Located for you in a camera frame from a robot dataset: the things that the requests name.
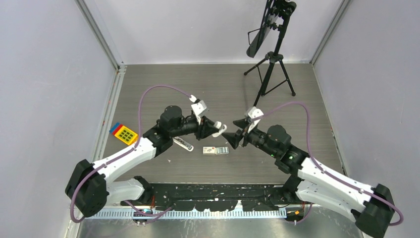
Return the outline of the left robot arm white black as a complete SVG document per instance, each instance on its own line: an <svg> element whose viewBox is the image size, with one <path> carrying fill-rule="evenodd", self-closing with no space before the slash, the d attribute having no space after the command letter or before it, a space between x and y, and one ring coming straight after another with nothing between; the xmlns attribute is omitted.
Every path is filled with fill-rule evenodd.
<svg viewBox="0 0 420 238"><path fill-rule="evenodd" d="M156 125L133 145L94 163L86 159L78 162L65 188L65 194L71 199L70 207L77 208L83 218L88 218L108 204L125 200L147 205L152 198L152 188L144 178L137 176L126 181L117 181L117 178L165 152L173 145L175 137L193 134L201 140L220 136L227 126L207 118L206 110L200 101L192 105L191 114L185 117L179 106L168 106Z"/></svg>

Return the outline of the staple box tray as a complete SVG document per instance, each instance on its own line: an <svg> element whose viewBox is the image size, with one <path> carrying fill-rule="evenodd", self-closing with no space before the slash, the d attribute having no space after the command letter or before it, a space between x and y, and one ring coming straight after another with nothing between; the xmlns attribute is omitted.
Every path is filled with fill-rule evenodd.
<svg viewBox="0 0 420 238"><path fill-rule="evenodd" d="M229 148L228 147L216 147L215 148L215 154L216 155L223 155L223 154L228 154L229 153Z"/></svg>

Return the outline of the white staple box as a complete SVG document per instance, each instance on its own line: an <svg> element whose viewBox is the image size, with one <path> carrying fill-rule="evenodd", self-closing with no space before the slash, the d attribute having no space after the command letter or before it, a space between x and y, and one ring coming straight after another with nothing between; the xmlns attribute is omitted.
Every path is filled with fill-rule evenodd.
<svg viewBox="0 0 420 238"><path fill-rule="evenodd" d="M215 147L203 147L203 154L204 155L216 154L216 148Z"/></svg>

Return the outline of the white staple remover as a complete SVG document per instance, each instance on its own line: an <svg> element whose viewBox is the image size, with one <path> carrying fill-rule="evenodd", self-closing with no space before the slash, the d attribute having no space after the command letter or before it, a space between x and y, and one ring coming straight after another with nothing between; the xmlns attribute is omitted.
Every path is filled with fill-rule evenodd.
<svg viewBox="0 0 420 238"><path fill-rule="evenodd" d="M216 121L213 126L216 129L218 129L218 131L216 133L212 134L212 137L214 137L214 138L219 137L220 135L222 135L227 130L227 126L225 124L222 124L222 122L220 122L220 121Z"/></svg>

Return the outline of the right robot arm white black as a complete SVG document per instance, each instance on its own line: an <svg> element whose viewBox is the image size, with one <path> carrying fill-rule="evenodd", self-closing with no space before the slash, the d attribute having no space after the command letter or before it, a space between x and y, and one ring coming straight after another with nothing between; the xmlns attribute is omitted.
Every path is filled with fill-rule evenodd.
<svg viewBox="0 0 420 238"><path fill-rule="evenodd" d="M251 144L271 155L275 165L290 177L283 189L288 203L298 200L315 203L341 214L354 222L359 230L372 238L382 238L391 224L395 210L391 191L378 184L371 186L327 166L291 143L284 127L273 125L266 132L252 128L246 119L234 122L235 133L222 136L236 149L240 143Z"/></svg>

